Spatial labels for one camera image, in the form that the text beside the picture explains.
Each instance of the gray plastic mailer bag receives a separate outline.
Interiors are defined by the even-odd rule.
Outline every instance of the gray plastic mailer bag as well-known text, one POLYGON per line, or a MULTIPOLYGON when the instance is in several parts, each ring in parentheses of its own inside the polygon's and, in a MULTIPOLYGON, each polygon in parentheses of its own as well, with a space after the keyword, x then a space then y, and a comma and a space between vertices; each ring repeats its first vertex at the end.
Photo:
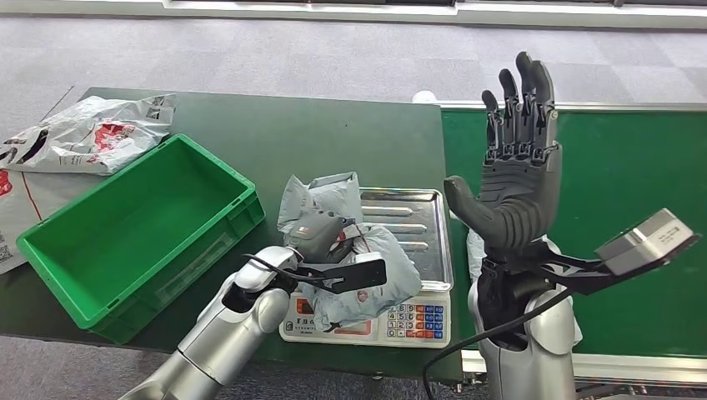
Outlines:
POLYGON ((419 272, 395 236, 383 226, 363 222, 359 180, 355 172, 317 178, 309 185, 292 176, 280 204, 278 230, 287 237, 298 219, 320 208, 356 221, 339 237, 339 241, 353 238, 353 250, 341 263, 352 263, 357 253, 379 252, 385 260, 387 282, 340 294, 300 283, 300 290, 314 310, 314 326, 318 330, 347 327, 376 318, 418 294, 422 287, 419 272))

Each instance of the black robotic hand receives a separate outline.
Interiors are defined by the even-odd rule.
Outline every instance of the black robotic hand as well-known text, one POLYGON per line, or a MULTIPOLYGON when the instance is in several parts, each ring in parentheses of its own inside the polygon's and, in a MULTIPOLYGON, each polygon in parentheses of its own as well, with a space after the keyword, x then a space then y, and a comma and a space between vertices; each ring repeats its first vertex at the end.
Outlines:
POLYGON ((484 239, 488 250, 518 251, 546 234, 557 213, 562 147, 555 141, 557 111, 548 70, 526 52, 515 60, 521 95, 508 69, 499 80, 505 110, 485 90, 486 156, 476 198, 463 178, 448 177, 449 208, 484 239))

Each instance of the plastic bag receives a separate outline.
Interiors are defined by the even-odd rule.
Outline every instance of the plastic bag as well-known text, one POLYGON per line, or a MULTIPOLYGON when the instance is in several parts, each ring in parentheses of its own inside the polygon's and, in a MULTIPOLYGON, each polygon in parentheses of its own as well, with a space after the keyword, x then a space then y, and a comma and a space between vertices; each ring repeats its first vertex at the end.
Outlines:
POLYGON ((486 257, 484 240, 473 229, 466 235, 466 255, 469 260, 469 276, 476 281, 481 276, 481 264, 486 257))
POLYGON ((175 99, 86 98, 0 144, 0 168, 110 175, 168 134, 175 99))
POLYGON ((287 235, 294 222, 315 208, 334 211, 357 222, 339 236, 339 241, 353 238, 353 251, 342 263, 351 263, 356 253, 379 252, 385 260, 387 275, 384 285, 340 294, 301 283, 299 288, 314 310, 316 329, 347 327, 376 318, 419 292, 422 287, 419 272, 395 236, 380 225, 361 223, 364 215, 355 172, 317 178, 309 185, 291 177, 280 204, 278 230, 287 235))
POLYGON ((15 245, 22 232, 102 180, 103 177, 86 173, 0 169, 0 273, 6 273, 27 261, 15 245))
POLYGON ((89 97, 0 143, 0 273, 27 261, 22 232, 157 146, 175 100, 89 97))

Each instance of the silver robotic arm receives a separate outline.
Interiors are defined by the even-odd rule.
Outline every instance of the silver robotic arm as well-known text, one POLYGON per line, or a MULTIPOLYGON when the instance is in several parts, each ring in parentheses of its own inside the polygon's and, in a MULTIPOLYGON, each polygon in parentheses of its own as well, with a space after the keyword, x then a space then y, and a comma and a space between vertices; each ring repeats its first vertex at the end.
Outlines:
POLYGON ((214 398, 235 381, 265 336, 278 329, 298 282, 332 293, 385 283, 385 263, 377 252, 337 264, 350 243, 330 248, 349 223, 330 212, 315 213, 295 226, 285 247, 246 254, 250 260, 223 282, 172 356, 120 400, 214 398), (331 263, 303 262, 310 259, 331 263))

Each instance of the white plastic bag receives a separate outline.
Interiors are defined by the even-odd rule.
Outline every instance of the white plastic bag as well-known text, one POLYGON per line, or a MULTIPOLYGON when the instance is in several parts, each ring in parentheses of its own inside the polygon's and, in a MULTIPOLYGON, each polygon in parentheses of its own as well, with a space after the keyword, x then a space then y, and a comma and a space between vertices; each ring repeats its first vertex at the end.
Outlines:
POLYGON ((157 146, 175 100, 89 97, 0 143, 0 273, 27 261, 22 232, 157 146))
POLYGON ((27 261, 15 240, 102 177, 86 173, 35 173, 0 169, 0 273, 27 261))
POLYGON ((0 168, 110 175, 168 134, 175 98, 86 98, 0 144, 0 168))
POLYGON ((473 229, 466 235, 466 255, 469 260, 469 276, 476 281, 481 276, 481 264, 486 257, 484 240, 473 229))

